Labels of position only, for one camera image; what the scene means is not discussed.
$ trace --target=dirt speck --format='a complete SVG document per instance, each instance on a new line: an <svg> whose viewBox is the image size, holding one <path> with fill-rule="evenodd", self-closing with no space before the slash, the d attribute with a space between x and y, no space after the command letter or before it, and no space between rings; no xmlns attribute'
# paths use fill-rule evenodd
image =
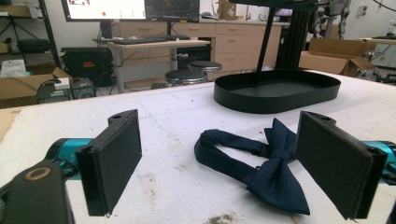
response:
<svg viewBox="0 0 396 224"><path fill-rule="evenodd" d="M218 217L211 217L205 224L231 224L234 223L232 215L222 215Z"/></svg>

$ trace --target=cabinet door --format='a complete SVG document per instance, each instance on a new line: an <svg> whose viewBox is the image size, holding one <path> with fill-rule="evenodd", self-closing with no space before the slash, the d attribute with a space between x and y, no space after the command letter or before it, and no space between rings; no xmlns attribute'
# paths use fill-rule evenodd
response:
<svg viewBox="0 0 396 224"><path fill-rule="evenodd" d="M281 26L273 26L271 29L263 66L276 66L276 55L279 47L281 29ZM265 25L249 25L248 33L245 68L251 70L257 68L257 64L259 62L262 40L265 33Z"/></svg>
<svg viewBox="0 0 396 224"><path fill-rule="evenodd" d="M215 53L243 53L247 47L246 35L217 35Z"/></svg>
<svg viewBox="0 0 396 224"><path fill-rule="evenodd" d="M221 63L221 72L240 72L245 61L245 53L216 54L215 61Z"/></svg>

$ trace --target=chair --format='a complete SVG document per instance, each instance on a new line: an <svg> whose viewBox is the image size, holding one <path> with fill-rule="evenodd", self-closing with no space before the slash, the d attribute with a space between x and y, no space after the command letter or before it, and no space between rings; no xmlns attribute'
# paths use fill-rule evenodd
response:
<svg viewBox="0 0 396 224"><path fill-rule="evenodd" d="M165 74L165 81L167 82L168 86L180 86L204 83L207 81L207 79L205 73L181 69L167 72Z"/></svg>
<svg viewBox="0 0 396 224"><path fill-rule="evenodd" d="M207 82L207 72L221 70L220 63L209 61L195 61L189 63L187 69L170 71L165 74L165 81L168 86L191 85Z"/></svg>

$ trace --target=black case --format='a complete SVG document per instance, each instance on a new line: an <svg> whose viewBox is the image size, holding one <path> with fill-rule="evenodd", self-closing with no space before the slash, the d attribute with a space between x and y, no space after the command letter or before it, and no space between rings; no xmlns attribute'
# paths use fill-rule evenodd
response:
<svg viewBox="0 0 396 224"><path fill-rule="evenodd" d="M137 110L114 115L108 123L76 151L90 216L111 215L142 157Z"/></svg>
<svg viewBox="0 0 396 224"><path fill-rule="evenodd" d="M42 53L50 49L46 39L24 39L18 41L18 48L23 53Z"/></svg>
<svg viewBox="0 0 396 224"><path fill-rule="evenodd" d="M72 77L87 77L95 87L113 85L113 56L109 48L62 48L64 71Z"/></svg>
<svg viewBox="0 0 396 224"><path fill-rule="evenodd" d="M345 219L367 218L387 156L337 128L334 119L301 113L296 157Z"/></svg>

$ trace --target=cardboard box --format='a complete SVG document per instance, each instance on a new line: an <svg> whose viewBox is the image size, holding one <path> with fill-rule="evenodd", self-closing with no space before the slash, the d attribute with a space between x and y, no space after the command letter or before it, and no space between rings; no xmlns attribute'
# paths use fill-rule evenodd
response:
<svg viewBox="0 0 396 224"><path fill-rule="evenodd" d="M327 28L327 23L323 24L320 28L320 35L325 36L326 34L326 28ZM339 28L338 25L333 25L332 29L330 31L330 36L329 39L340 39L340 35L338 34Z"/></svg>
<svg viewBox="0 0 396 224"><path fill-rule="evenodd" d="M236 4L230 3L228 0L219 0L219 19L226 21L237 20Z"/></svg>
<svg viewBox="0 0 396 224"><path fill-rule="evenodd" d="M0 11L7 12L13 17L32 18L30 9L27 6L0 6Z"/></svg>
<svg viewBox="0 0 396 224"><path fill-rule="evenodd" d="M358 40L313 38L309 51L301 53L299 67L355 77L358 68L367 70L374 67L362 55L365 50L375 50L375 46Z"/></svg>
<svg viewBox="0 0 396 224"><path fill-rule="evenodd" d="M8 53L11 51L11 44L0 43L0 53Z"/></svg>
<svg viewBox="0 0 396 224"><path fill-rule="evenodd" d="M31 77L3 77L0 78L0 109L36 105L36 93L42 83L56 77L68 77L66 72L55 68L51 74Z"/></svg>

